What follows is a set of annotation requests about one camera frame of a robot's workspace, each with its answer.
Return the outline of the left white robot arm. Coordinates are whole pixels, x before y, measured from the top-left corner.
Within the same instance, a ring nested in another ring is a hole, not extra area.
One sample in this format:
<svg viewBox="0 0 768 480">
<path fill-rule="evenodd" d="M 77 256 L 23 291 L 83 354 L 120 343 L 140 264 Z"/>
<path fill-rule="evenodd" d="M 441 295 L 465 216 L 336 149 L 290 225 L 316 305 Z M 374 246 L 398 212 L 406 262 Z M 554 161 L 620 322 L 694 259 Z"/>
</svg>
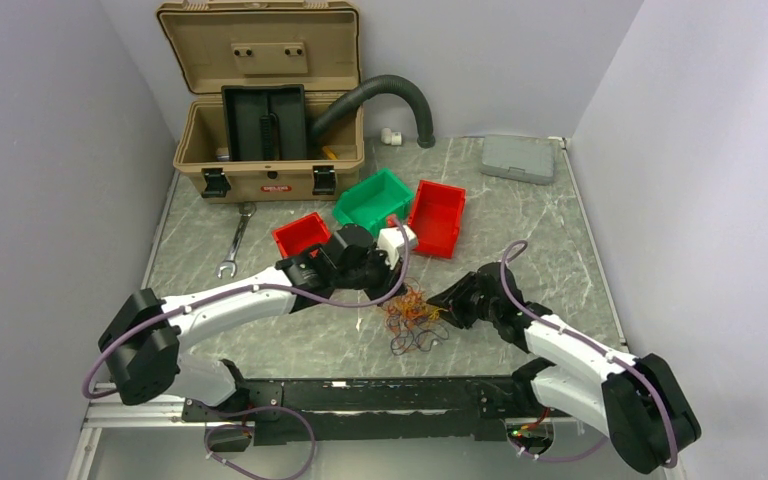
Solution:
<svg viewBox="0 0 768 480">
<path fill-rule="evenodd" d="M 127 406 L 163 394 L 207 405 L 232 420 L 247 406 L 248 390 L 236 365 L 190 354 L 195 345 L 257 320 L 336 305 L 337 290 L 363 292 L 365 306 L 404 293 L 416 234 L 393 226 L 370 234 L 350 224 L 323 243 L 287 256 L 261 272 L 209 290 L 161 298 L 150 289 L 128 297 L 98 340 L 100 357 Z"/>
</svg>

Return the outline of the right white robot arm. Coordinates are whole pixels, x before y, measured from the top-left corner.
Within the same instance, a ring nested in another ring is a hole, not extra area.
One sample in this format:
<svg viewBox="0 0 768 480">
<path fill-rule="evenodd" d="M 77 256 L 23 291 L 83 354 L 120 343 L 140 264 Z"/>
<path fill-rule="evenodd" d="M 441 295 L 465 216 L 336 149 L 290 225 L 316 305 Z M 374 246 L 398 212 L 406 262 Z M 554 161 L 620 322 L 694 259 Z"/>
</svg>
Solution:
<svg viewBox="0 0 768 480">
<path fill-rule="evenodd" d="M 511 375 L 511 401 L 534 415 L 559 410 L 607 438 L 633 470 L 648 474 L 700 439 L 701 426 L 669 364 L 608 347 L 524 299 L 510 269 L 485 264 L 431 297 L 451 326 L 477 321 L 533 360 Z"/>
</svg>

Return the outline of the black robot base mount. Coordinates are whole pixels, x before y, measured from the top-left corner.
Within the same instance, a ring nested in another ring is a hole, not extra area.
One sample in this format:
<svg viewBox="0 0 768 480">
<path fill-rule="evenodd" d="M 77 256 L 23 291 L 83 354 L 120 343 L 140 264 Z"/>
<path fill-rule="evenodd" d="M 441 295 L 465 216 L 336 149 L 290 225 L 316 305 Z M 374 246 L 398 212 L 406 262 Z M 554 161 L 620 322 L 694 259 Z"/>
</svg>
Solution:
<svg viewBox="0 0 768 480">
<path fill-rule="evenodd" d="M 290 442 L 466 437 L 502 441 L 545 409 L 509 376 L 250 379 L 241 398 L 206 407 L 187 399 L 181 419 L 243 424 L 256 446 Z"/>
</svg>

